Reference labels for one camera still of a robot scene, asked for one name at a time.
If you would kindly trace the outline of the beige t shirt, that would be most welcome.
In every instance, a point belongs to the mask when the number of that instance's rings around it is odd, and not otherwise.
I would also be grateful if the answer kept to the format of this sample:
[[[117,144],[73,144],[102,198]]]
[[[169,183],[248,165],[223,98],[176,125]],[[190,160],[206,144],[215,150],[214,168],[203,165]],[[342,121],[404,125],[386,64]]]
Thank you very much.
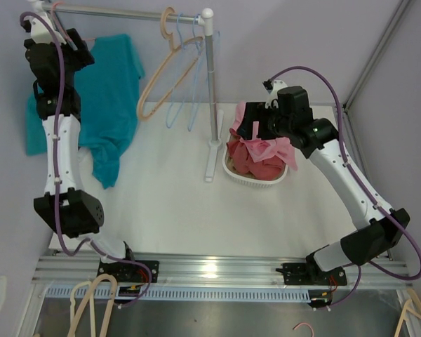
[[[238,138],[226,144],[229,157],[229,169],[239,176],[261,181],[273,181],[286,170],[286,164],[278,157],[254,162],[248,148]]]

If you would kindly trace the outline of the light pink t shirt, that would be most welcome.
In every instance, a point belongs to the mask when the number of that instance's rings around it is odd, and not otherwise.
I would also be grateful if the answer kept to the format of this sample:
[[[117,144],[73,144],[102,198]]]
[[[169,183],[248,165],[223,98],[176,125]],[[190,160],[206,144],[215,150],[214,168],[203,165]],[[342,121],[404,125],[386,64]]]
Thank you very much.
[[[246,108],[245,102],[237,104],[235,119],[229,129],[234,138],[227,142],[227,150],[239,173],[252,173],[258,180],[273,180],[285,166],[294,171],[298,169],[295,148],[288,138],[275,140],[244,140],[236,133],[240,127]]]

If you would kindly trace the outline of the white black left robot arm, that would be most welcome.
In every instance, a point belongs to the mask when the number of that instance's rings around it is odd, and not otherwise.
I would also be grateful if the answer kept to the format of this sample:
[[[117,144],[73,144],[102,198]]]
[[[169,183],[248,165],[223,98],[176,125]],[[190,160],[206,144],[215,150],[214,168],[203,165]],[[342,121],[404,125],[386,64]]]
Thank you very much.
[[[65,43],[57,37],[27,39],[25,57],[34,74],[27,114],[46,140],[48,172],[44,193],[34,210],[57,235],[60,244],[77,239],[90,245],[112,273],[132,280],[137,264],[128,259],[128,245],[102,233],[105,215],[97,197],[84,187],[79,150],[88,149],[92,174],[104,187],[119,176],[121,155],[135,135],[139,81],[143,75],[130,38],[98,37],[91,45],[75,29]]]

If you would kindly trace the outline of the teal t shirt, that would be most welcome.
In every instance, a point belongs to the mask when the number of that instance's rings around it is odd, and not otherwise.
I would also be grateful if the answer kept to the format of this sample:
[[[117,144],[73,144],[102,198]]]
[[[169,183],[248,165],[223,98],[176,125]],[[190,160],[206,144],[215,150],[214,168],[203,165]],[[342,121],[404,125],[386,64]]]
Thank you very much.
[[[79,146],[91,151],[93,176],[107,189],[119,176],[120,157],[138,127],[142,63],[127,34],[98,37],[91,51],[95,59],[74,75],[81,99]]]

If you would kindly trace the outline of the beige wooden hanger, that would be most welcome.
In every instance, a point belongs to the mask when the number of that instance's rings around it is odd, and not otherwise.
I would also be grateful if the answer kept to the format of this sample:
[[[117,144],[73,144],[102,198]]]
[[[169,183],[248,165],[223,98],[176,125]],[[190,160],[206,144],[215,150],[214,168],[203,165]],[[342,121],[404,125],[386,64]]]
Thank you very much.
[[[191,46],[195,44],[197,44],[198,46],[199,53],[204,50],[204,47],[202,46],[202,43],[204,42],[204,38],[202,36],[192,37],[192,38],[183,40],[178,44],[175,43],[173,32],[169,32],[166,27],[168,17],[175,14],[176,14],[176,11],[171,6],[165,8],[161,14],[160,33],[163,39],[168,42],[169,53],[164,58],[162,63],[157,67],[155,73],[152,75],[147,85],[145,86],[143,92],[140,94],[140,98],[136,107],[137,117],[140,121],[148,121],[155,114],[155,112],[160,108],[160,106],[163,105],[166,99],[171,96],[171,94],[173,93],[173,90],[176,89],[186,79],[186,77],[191,72],[193,67],[197,65],[198,60],[199,60],[198,56],[196,56],[193,59],[193,61],[186,67],[185,71],[180,75],[179,79],[176,79],[173,82],[173,85],[164,93],[164,95],[155,104],[155,106],[150,110],[150,112],[145,113],[145,103],[147,102],[149,94],[152,92],[156,83],[160,80],[161,75],[171,64],[171,61],[176,56],[179,56],[180,51],[183,51],[183,48],[186,46]]]

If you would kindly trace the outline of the pink wire hanger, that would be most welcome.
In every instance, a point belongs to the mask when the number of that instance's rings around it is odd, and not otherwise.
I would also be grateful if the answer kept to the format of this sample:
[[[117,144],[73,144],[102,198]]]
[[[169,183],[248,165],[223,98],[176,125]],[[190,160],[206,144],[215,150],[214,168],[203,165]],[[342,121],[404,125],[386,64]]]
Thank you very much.
[[[66,41],[68,41],[69,43],[72,43],[73,42],[72,38],[68,35],[65,25],[62,23],[62,20],[60,19],[60,16],[56,13],[56,9],[58,8],[58,6],[63,5],[63,4],[64,4],[63,1],[53,2],[51,4],[50,15],[51,15],[51,17],[53,19],[53,22],[54,22],[54,25],[57,27],[57,30],[59,31],[59,33],[61,33],[61,35],[63,35],[63,37]],[[94,43],[95,43],[95,38],[91,38],[91,37],[81,37],[81,40],[86,42],[86,44],[89,47],[93,46]]]

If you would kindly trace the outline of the coral red t shirt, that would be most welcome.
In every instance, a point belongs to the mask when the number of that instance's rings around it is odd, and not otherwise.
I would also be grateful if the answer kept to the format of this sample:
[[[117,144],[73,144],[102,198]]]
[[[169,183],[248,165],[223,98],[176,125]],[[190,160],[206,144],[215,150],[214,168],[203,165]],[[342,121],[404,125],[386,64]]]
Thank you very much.
[[[259,161],[269,159],[272,157],[278,157],[284,162],[284,160],[281,158],[281,155],[277,154],[277,146],[273,141],[251,142],[251,141],[242,141],[242,139],[240,138],[238,139],[246,145],[254,162],[259,162]]]

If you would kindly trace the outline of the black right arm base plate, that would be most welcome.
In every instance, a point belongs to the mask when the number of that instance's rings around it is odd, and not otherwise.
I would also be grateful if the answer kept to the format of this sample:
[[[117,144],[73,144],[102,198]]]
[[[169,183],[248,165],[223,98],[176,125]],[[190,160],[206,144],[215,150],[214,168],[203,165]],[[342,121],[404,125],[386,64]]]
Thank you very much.
[[[347,285],[347,277],[342,267],[323,272],[307,263],[283,263],[276,272],[282,275],[285,285],[329,286],[331,281],[335,282],[334,285]]]

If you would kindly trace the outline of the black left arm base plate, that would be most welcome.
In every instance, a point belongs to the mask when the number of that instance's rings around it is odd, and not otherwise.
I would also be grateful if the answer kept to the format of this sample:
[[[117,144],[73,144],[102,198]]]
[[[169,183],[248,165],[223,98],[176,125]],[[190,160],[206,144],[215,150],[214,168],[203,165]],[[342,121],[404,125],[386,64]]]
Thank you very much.
[[[159,261],[137,260],[137,265],[122,262],[103,263],[98,266],[97,276],[108,274],[114,276],[118,282],[147,283],[149,273],[152,274],[152,283],[157,283]]]

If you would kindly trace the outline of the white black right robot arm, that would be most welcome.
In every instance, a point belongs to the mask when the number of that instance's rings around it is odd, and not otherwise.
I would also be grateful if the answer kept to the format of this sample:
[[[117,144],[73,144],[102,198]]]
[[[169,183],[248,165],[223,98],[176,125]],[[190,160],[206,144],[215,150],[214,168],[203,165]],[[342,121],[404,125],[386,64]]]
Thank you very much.
[[[394,209],[379,197],[370,200],[375,190],[358,167],[349,163],[333,123],[314,118],[303,87],[278,90],[271,104],[246,103],[236,132],[245,140],[289,139],[326,177],[352,219],[353,233],[306,257],[305,275],[311,283],[323,283],[339,267],[362,266],[397,245],[410,222],[408,212]]]

